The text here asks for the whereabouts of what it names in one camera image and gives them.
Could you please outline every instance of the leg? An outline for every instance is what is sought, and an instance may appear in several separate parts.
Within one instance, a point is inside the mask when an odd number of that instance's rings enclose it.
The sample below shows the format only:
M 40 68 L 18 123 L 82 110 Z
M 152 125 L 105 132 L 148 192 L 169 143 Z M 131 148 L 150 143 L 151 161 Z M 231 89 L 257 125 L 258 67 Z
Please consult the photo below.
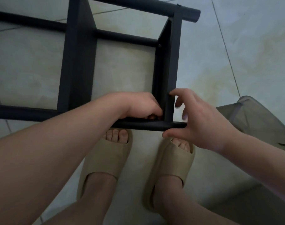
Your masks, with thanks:
M 172 142 L 189 151 L 187 142 L 179 139 Z M 182 188 L 181 179 L 173 175 L 164 175 L 157 180 L 153 205 L 169 224 L 237 224 L 191 201 Z
M 128 141 L 126 130 L 108 130 L 103 138 L 118 143 Z M 101 225 L 111 204 L 116 182 L 115 177 L 107 173 L 95 172 L 88 175 L 83 196 L 44 224 Z

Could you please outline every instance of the left hand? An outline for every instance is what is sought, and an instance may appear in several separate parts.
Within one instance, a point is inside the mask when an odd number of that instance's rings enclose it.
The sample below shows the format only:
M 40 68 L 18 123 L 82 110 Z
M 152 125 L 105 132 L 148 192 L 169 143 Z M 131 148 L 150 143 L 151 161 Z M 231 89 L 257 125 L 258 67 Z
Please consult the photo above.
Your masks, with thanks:
M 119 92 L 127 104 L 126 112 L 120 117 L 145 118 L 163 114 L 155 97 L 149 92 Z

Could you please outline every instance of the beige slide sandal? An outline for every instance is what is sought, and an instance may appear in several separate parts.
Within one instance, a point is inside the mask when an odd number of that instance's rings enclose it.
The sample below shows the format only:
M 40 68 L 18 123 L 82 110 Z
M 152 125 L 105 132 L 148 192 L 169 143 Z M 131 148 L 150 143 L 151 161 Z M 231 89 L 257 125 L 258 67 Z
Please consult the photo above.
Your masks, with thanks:
M 128 132 L 126 144 L 116 143 L 101 138 L 86 155 L 77 190 L 77 200 L 82 197 L 86 177 L 94 172 L 104 172 L 113 175 L 117 180 L 131 151 L 133 136 Z
M 155 212 L 155 209 L 151 197 L 158 178 L 162 175 L 175 175 L 182 180 L 184 186 L 195 157 L 193 144 L 189 143 L 190 152 L 188 152 L 173 144 L 171 140 L 172 138 L 164 139 L 159 146 L 155 163 L 144 189 L 143 204 L 152 212 Z

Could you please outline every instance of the tile floor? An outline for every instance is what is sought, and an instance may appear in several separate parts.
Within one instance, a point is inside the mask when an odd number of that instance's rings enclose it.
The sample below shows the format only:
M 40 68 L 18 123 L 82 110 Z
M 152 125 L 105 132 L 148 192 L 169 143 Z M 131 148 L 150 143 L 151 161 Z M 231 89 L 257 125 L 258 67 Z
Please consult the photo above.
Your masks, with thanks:
M 188 87 L 213 106 L 250 95 L 285 124 L 285 0 L 162 0 L 201 10 L 182 23 L 177 87 Z M 158 38 L 166 17 L 90 1 L 100 29 Z M 0 11 L 65 21 L 68 0 L 0 0 Z M 0 22 L 0 103 L 54 109 L 64 35 Z M 154 49 L 99 41 L 92 99 L 111 91 L 151 91 Z M 182 109 L 176 109 L 179 121 Z M 0 137 L 35 122 L 0 120 Z M 134 143 L 105 224 L 161 221 L 141 205 L 161 132 L 133 131 Z M 82 164 L 41 218 L 76 200 Z M 197 148 L 185 191 L 213 205 L 256 181 L 221 156 Z

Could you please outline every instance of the forearm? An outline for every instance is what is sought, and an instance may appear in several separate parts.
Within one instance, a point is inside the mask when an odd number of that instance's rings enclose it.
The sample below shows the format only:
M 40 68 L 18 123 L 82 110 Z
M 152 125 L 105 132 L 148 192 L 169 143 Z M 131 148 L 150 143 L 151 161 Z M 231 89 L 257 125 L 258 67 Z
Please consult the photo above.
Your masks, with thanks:
M 239 133 L 220 154 L 285 200 L 285 151 Z
M 0 218 L 17 208 L 39 216 L 125 109 L 123 99 L 104 96 L 0 139 Z

